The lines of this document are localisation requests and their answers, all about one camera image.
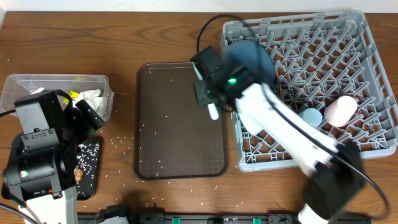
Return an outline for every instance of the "brown tray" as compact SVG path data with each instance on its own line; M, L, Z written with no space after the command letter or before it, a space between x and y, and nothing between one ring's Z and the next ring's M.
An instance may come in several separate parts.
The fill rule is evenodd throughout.
M153 63L137 74L134 171L143 180L216 177L228 168L226 114L198 106L191 63Z

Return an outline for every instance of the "black speckled tray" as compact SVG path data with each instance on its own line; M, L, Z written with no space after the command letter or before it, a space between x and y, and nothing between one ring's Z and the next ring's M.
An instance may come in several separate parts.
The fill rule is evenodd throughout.
M76 184L77 200L87 200L94 196L101 160L101 138L91 138L78 148L78 167L83 171L83 178Z
M143 66L137 81L134 170L140 179L216 177L228 168L226 115L198 106L191 63Z

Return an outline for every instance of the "wooden tabletop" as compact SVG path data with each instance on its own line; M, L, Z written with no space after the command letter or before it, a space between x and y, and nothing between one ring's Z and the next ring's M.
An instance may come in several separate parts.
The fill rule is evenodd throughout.
M126 203L138 212L156 203L166 212L260 214L299 212L301 189L307 178L299 169L244 173L236 168L236 155L228 124L230 165L221 177L142 182L133 173L136 114L136 73L145 63L187 62L195 54L196 37L215 14L148 12L8 12L0 34L1 89L14 73L101 74L114 91L112 117L104 139L96 195L78 202L79 213L96 213L108 205ZM281 13L241 14L245 19L286 16ZM366 14L389 82L398 91L398 14ZM212 23L201 46L219 46L222 25ZM17 118L0 122L0 170L6 167L14 136L22 131ZM111 145L111 139L126 140ZM389 197L393 213L380 223L398 222L398 154L364 162L367 174ZM13 205L9 200L0 202ZM366 189L350 202L354 211L382 212L377 193ZM22 219L0 210L0 223Z

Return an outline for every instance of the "brown round object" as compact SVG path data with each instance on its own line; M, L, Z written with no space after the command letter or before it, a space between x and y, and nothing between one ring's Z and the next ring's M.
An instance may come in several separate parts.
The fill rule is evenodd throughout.
M75 173L76 183L79 183L79 181L81 181L81 179L83 178L83 171L81 171L81 169L79 168L75 168L73 172Z

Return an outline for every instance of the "green light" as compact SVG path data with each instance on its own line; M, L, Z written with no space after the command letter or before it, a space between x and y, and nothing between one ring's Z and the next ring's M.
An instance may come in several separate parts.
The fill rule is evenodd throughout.
M235 84L236 83L236 78L230 78L228 80L229 84Z

